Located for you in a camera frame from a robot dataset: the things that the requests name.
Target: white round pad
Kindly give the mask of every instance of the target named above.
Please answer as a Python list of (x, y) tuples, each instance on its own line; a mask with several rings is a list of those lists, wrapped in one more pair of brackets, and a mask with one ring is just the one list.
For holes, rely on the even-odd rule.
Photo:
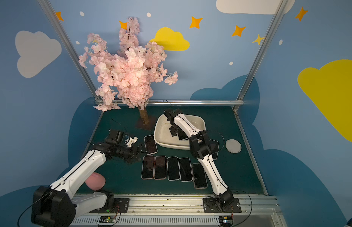
[(234, 139), (228, 140), (225, 146), (230, 153), (239, 153), (242, 150), (242, 145)]

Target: white tray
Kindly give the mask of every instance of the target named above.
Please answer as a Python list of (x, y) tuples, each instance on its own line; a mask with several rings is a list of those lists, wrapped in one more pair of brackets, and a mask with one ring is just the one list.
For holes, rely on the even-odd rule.
[[(185, 115), (186, 118), (198, 129), (205, 130), (205, 121), (198, 116)], [(178, 136), (172, 136), (170, 133), (171, 123), (167, 121), (167, 118), (162, 114), (155, 124), (155, 142), (158, 143), (161, 147), (173, 148), (180, 150), (189, 150), (190, 142), (189, 140), (179, 140)]]

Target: tree trunk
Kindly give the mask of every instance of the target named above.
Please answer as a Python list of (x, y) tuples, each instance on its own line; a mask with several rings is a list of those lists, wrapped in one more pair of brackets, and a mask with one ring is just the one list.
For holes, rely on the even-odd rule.
[(149, 124), (149, 118), (148, 118), (146, 107), (143, 110), (141, 110), (141, 107), (138, 107), (138, 110), (139, 110), (139, 114), (141, 115), (143, 124), (144, 125), (148, 125)]

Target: yellow cloud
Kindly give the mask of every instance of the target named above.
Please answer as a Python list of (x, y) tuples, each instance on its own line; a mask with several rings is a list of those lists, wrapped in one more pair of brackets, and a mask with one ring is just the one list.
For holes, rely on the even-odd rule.
[(190, 43), (183, 39), (181, 32), (174, 32), (167, 27), (159, 29), (155, 38), (150, 40), (153, 41), (163, 46), (165, 51), (185, 51), (190, 47)]
[(304, 69), (298, 84), (333, 127), (352, 142), (352, 60), (332, 61), (320, 70)]

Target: tree base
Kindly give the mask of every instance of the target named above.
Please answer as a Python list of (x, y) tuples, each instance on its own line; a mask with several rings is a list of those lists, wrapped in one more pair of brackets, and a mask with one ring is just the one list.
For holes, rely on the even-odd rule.
[(149, 130), (152, 131), (155, 129), (155, 123), (156, 123), (156, 117), (154, 116), (149, 116), (149, 123), (144, 125), (142, 118), (138, 118), (136, 125), (134, 126), (137, 129), (144, 129), (144, 130)]

